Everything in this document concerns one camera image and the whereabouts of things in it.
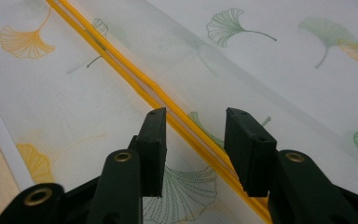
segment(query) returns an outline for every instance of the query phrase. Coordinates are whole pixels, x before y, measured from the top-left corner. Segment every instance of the white fabric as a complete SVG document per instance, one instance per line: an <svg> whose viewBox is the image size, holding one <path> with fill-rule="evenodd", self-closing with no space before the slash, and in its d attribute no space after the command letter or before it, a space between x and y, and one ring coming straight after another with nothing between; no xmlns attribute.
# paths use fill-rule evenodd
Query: white fabric
<svg viewBox="0 0 358 224"><path fill-rule="evenodd" d="M185 112L223 139L225 109L250 112L278 149L310 155L334 184L358 193L358 62L329 48L299 24L310 17L345 22L358 36L358 2L71 0L89 22L103 20L107 38L165 90ZM226 48L213 42L213 15L238 8L246 29Z"/></svg>
<svg viewBox="0 0 358 224"><path fill-rule="evenodd" d="M43 1L0 2L0 34L21 36L11 39L13 49L24 38L19 32L33 32L44 22L38 35L54 47L39 45L38 52L15 57L0 36L0 129L10 134L0 142L32 145L48 158L54 181L69 190L99 175L109 153L127 148L152 108L103 59L91 63L99 55L55 11L48 12ZM164 186L164 206L144 199L146 223L262 222L170 126L167 148L166 165L175 175L164 181L174 188ZM5 155L12 169L23 162ZM29 175L14 173L18 181Z"/></svg>

